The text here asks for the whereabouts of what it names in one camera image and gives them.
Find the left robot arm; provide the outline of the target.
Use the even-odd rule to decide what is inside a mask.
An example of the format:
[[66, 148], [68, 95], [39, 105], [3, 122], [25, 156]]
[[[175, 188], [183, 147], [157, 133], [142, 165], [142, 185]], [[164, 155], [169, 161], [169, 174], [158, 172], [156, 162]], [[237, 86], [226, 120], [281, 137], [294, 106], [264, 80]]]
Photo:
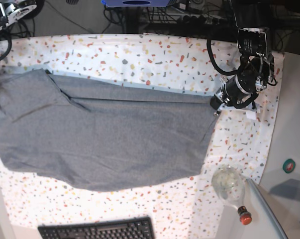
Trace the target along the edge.
[[240, 66], [224, 71], [215, 61], [211, 42], [214, 33], [225, 29], [214, 28], [206, 39], [207, 52], [214, 69], [228, 76], [210, 100], [210, 106], [218, 116], [223, 110], [257, 111], [255, 100], [268, 86], [275, 86], [275, 64], [271, 49], [270, 5], [265, 0], [230, 1], [236, 24], [237, 47]]

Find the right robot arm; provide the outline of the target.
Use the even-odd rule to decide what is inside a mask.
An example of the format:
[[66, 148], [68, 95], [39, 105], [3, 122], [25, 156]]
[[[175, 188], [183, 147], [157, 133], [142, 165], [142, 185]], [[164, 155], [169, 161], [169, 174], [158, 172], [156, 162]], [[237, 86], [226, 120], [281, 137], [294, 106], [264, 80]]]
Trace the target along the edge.
[[8, 28], [37, 7], [38, 3], [35, 0], [22, 0], [19, 3], [0, 0], [0, 38], [7, 42], [6, 50], [0, 54], [0, 61], [10, 53], [12, 48], [12, 38]]

